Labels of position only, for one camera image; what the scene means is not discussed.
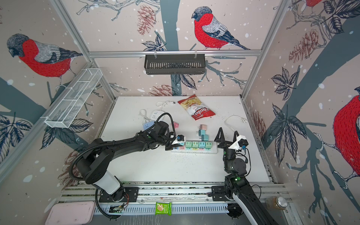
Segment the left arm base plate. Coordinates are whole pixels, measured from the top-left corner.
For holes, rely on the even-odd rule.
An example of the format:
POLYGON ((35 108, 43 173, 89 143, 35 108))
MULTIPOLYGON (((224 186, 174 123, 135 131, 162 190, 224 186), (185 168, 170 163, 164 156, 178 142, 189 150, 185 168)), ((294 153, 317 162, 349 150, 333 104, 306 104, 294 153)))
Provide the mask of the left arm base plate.
POLYGON ((108 194, 105 191, 100 192, 100 203, 134 203, 137 201, 139 188, 138 187, 120 187, 113 194, 108 194))

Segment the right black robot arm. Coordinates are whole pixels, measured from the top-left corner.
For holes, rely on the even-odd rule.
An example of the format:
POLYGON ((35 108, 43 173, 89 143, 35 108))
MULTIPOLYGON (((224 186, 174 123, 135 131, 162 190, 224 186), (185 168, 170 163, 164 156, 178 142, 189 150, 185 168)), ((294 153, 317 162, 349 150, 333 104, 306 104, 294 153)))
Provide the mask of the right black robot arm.
POLYGON ((276 220, 265 209, 246 178, 249 175, 247 165, 250 165, 246 137, 235 131, 233 140, 227 141, 223 129, 219 128, 214 142, 223 150, 224 171, 227 173, 222 195, 239 205, 250 224, 276 225, 276 220))

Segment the teal charger plug front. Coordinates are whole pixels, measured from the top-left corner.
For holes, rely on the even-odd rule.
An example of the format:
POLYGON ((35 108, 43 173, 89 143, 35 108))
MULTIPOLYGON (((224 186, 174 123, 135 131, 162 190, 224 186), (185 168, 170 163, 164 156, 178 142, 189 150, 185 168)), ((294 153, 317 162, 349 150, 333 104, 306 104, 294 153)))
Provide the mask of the teal charger plug front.
POLYGON ((198 148, 199 148, 199 149, 204 149, 205 146, 206 146, 206 142, 199 142, 198 148))

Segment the white multicolour power strip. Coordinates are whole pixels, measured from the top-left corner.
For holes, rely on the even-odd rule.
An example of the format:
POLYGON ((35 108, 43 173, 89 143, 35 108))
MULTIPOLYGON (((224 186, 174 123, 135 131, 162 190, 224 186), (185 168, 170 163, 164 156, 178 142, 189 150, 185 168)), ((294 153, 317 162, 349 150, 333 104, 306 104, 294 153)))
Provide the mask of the white multicolour power strip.
POLYGON ((175 147, 171 150, 171 152, 176 152, 176 153, 196 153, 196 154, 217 154, 218 149, 215 145, 214 142, 212 142, 212 148, 211 149, 186 149, 185 145, 183 147, 175 147))

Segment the blue square socket cube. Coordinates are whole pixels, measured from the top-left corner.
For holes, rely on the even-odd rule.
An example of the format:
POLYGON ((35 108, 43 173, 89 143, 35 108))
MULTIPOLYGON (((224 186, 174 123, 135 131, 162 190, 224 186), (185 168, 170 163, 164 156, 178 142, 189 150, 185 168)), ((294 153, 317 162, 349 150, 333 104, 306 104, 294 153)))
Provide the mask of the blue square socket cube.
POLYGON ((154 125, 154 123, 155 121, 146 122, 145 124, 143 124, 143 130, 149 129, 151 126, 154 125))

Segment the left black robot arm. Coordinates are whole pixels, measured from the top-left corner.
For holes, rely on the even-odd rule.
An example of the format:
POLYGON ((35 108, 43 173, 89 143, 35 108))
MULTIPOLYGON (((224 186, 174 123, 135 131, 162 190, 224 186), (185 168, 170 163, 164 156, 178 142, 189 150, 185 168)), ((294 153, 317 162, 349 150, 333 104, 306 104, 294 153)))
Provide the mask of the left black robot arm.
POLYGON ((180 147, 186 141, 184 135, 176 134, 171 114, 165 112, 144 131, 134 137, 118 140, 94 140, 80 153, 68 168, 69 177, 76 181, 84 181, 99 190, 105 191, 114 202, 126 196, 123 184, 108 171, 112 160, 135 152, 154 150, 164 146, 166 151, 180 147))

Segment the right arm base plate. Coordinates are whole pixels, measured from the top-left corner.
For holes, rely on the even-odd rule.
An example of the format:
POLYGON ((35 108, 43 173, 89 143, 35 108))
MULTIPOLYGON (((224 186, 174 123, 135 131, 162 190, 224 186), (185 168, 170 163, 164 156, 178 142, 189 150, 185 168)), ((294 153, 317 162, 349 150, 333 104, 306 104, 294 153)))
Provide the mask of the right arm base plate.
POLYGON ((211 193, 208 194, 214 202, 233 201, 232 192, 225 186, 212 186, 211 193))

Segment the light green charger plug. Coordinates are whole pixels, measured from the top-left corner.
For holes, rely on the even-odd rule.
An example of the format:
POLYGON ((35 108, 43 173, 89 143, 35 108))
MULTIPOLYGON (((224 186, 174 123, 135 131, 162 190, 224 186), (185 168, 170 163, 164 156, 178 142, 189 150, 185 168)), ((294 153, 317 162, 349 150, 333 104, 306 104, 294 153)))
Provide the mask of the light green charger plug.
POLYGON ((206 142, 205 149, 211 149, 211 148, 212 148, 212 142, 206 142))

